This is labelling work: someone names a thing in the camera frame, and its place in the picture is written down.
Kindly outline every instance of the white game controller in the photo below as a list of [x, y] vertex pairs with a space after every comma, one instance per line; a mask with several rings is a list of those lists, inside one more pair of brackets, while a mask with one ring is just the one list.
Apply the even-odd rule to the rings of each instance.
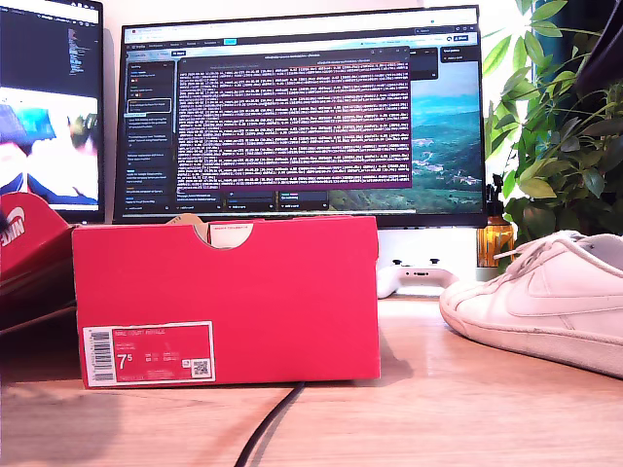
[[458, 277], [437, 265], [437, 260], [431, 260], [432, 265], [426, 268], [415, 268], [403, 265], [400, 260], [393, 260], [394, 266], [380, 269], [377, 272], [377, 297], [384, 299], [393, 294], [400, 287], [412, 285], [438, 286], [448, 288], [458, 281]]

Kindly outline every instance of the red nike box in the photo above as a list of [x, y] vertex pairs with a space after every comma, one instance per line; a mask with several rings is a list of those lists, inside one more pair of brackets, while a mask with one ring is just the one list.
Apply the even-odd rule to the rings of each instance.
[[86, 387], [379, 377], [375, 219], [232, 225], [73, 233]]
[[0, 233], [0, 330], [74, 305], [69, 226], [30, 193], [0, 196], [9, 228]]

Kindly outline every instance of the computer monitor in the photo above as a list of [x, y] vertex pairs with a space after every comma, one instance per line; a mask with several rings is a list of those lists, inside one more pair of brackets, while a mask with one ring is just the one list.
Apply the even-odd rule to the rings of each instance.
[[0, 195], [104, 220], [102, 6], [0, 0]]
[[477, 7], [122, 35], [116, 222], [486, 223]]

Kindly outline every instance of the sneaker sole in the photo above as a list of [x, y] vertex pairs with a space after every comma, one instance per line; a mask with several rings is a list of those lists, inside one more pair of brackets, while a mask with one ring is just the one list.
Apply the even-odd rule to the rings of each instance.
[[623, 378], [623, 340], [551, 328], [504, 327], [459, 318], [443, 301], [448, 325], [471, 341], [515, 353]]

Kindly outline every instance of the wooden desk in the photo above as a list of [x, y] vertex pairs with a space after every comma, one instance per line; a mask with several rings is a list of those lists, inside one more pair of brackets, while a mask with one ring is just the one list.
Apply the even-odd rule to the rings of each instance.
[[[383, 377], [311, 384], [250, 465], [621, 464], [623, 381], [467, 341], [433, 301], [386, 300], [380, 316]], [[289, 391], [86, 391], [71, 318], [7, 336], [0, 351], [7, 464], [231, 467]]]

